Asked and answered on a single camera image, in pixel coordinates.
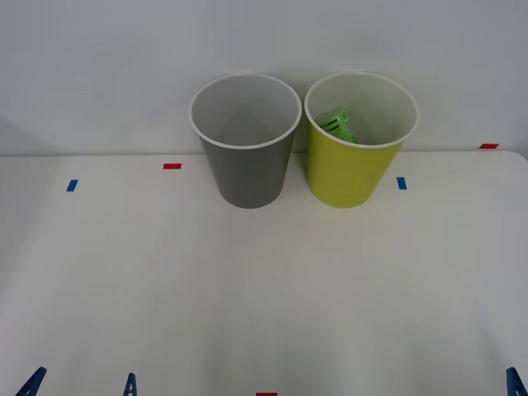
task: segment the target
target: blue tape marker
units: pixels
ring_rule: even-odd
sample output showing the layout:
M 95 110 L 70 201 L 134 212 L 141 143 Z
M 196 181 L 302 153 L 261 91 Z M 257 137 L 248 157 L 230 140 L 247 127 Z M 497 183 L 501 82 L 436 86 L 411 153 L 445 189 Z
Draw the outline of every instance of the blue tape marker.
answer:
M 407 183 L 405 182 L 405 177 L 396 177 L 398 181 L 398 187 L 400 190 L 407 190 Z
M 70 180 L 68 184 L 68 188 L 66 189 L 67 192 L 74 192 L 75 187 L 77 187 L 78 180 Z

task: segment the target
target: green object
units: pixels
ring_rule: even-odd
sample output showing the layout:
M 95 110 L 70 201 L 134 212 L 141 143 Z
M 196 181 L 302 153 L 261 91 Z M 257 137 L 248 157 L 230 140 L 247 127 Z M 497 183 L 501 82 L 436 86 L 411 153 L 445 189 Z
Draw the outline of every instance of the green object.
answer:
M 338 139 L 349 143 L 357 143 L 357 139 L 352 133 L 352 128 L 348 122 L 347 114 L 344 110 L 339 110 L 333 116 L 318 122 L 318 125 L 325 132 Z

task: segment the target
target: gray cup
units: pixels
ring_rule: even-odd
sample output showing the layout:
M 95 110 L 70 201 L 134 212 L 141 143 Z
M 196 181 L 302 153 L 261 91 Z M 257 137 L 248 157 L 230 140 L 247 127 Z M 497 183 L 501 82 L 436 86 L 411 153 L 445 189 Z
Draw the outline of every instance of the gray cup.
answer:
M 198 91 L 189 118 L 227 202 L 258 208 L 279 196 L 301 114 L 293 88 L 262 74 L 219 78 Z

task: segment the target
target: white wall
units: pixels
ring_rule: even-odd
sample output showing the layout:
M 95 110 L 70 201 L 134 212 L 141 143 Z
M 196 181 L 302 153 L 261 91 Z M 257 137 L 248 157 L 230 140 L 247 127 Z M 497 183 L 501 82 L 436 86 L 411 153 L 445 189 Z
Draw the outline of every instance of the white wall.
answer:
M 3 0 L 0 153 L 200 152 L 206 81 L 259 71 L 303 96 L 350 68 L 414 93 L 406 149 L 528 154 L 525 0 Z

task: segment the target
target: white cup rim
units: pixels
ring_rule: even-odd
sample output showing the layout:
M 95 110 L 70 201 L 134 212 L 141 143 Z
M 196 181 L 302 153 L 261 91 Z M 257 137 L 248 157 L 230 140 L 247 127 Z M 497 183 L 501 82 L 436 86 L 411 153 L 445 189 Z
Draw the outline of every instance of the white cup rim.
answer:
M 295 101 L 297 102 L 297 108 L 298 108 L 298 111 L 297 111 L 297 118 L 295 119 L 295 122 L 293 123 L 293 125 L 282 135 L 278 136 L 277 138 L 274 138 L 273 140 L 269 140 L 267 142 L 264 142 L 264 143 L 261 143 L 261 144 L 253 144 L 251 146 L 235 146 L 235 145 L 232 145 L 232 144 L 225 144 L 225 143 L 221 143 L 221 142 L 218 142 L 212 138 L 210 138 L 209 136 L 206 136 L 205 134 L 202 134 L 200 132 L 200 130 L 198 129 L 198 127 L 196 126 L 195 124 L 195 121 L 192 119 L 192 108 L 194 107 L 194 104 L 195 104 L 195 101 L 196 99 L 198 98 L 198 96 L 203 92 L 205 91 L 207 88 L 209 88 L 211 85 L 214 85 L 220 81 L 223 81 L 223 80 L 227 80 L 229 78 L 236 78 L 236 77 L 241 77 L 241 76 L 253 76 L 253 77 L 259 77 L 259 78 L 268 78 L 270 80 L 273 80 L 275 81 L 276 83 L 280 83 L 282 84 L 284 87 L 286 87 L 293 95 L 294 95 L 294 98 L 295 98 Z M 191 104 L 189 105 L 189 111 L 188 111 L 188 115 L 189 115 L 189 121 L 191 122 L 191 126 L 192 126 L 192 129 L 198 134 L 198 136 L 200 136 L 203 140 L 206 140 L 208 141 L 209 143 L 211 144 L 214 144 L 215 146 L 219 146 L 219 147 L 223 147 L 224 149 L 232 149 L 232 150 L 253 150 L 253 149 L 261 149 L 263 147 L 267 147 L 267 146 L 271 146 L 277 142 L 280 142 L 281 140 L 283 140 L 284 138 L 288 137 L 290 134 L 292 134 L 295 130 L 295 128 L 297 128 L 297 125 L 299 125 L 299 122 L 300 122 L 300 117 L 303 115 L 303 104 L 301 103 L 300 101 L 300 98 L 299 98 L 299 95 L 297 94 L 297 92 L 295 91 L 294 88 L 290 87 L 290 85 L 286 84 L 284 81 L 280 80 L 279 78 L 275 78 L 275 77 L 272 77 L 272 76 L 268 76 L 267 74 L 260 74 L 260 73 L 236 73 L 236 74 L 229 74 L 227 76 L 223 76 L 223 77 L 220 77 L 220 78 L 216 78 L 215 80 L 211 81 L 211 82 L 208 82 L 206 85 L 204 85 L 192 98 L 191 100 Z
M 337 76 L 342 76 L 342 75 L 359 75 L 359 74 L 364 75 L 364 76 L 369 76 L 369 77 L 372 77 L 372 78 L 378 78 L 379 80 L 383 80 L 386 83 L 392 84 L 396 88 L 401 90 L 411 100 L 411 103 L 414 106 L 414 110 L 416 112 L 416 119 L 414 121 L 414 125 L 412 126 L 412 128 L 404 136 L 402 136 L 401 138 L 399 138 L 399 139 L 397 139 L 397 140 L 395 140 L 393 142 L 389 142 L 389 143 L 385 143 L 385 144 L 356 144 L 356 143 L 346 142 L 344 140 L 336 138 L 335 136 L 332 136 L 331 134 L 329 134 L 328 132 L 323 130 L 323 128 L 321 128 L 317 124 L 317 122 L 315 122 L 315 120 L 312 117 L 312 115 L 310 114 L 310 111 L 309 111 L 309 108 L 308 108 L 308 100 L 310 98 L 310 95 L 314 91 L 314 89 L 319 84 L 324 83 L 325 81 L 329 80 L 330 78 L 335 78 Z M 312 85 L 312 87 L 310 87 L 310 89 L 306 93 L 306 97 L 304 98 L 304 111 L 306 112 L 306 116 L 308 117 L 308 120 L 310 121 L 310 124 L 317 131 L 319 131 L 321 134 L 323 134 L 324 136 L 330 138 L 331 140 L 334 140 L 334 141 L 338 142 L 339 144 L 343 144 L 343 145 L 350 146 L 350 147 L 356 147 L 358 149 L 386 149 L 388 147 L 400 144 L 400 143 L 404 142 L 411 134 L 413 134 L 413 132 L 417 128 L 418 121 L 420 120 L 420 109 L 418 108 L 418 104 L 417 104 L 416 100 L 414 99 L 413 95 L 411 95 L 411 93 L 407 89 L 405 89 L 400 84 L 398 84 L 397 82 L 395 82 L 395 81 L 393 81 L 393 80 L 391 80 L 389 78 L 380 76 L 379 74 L 374 74 L 374 73 L 370 73 L 370 72 L 362 72 L 362 71 L 334 73 L 334 74 L 331 74 L 331 75 L 329 75 L 327 77 L 324 77 L 324 78 L 321 78 L 320 80 L 318 80 L 314 85 Z

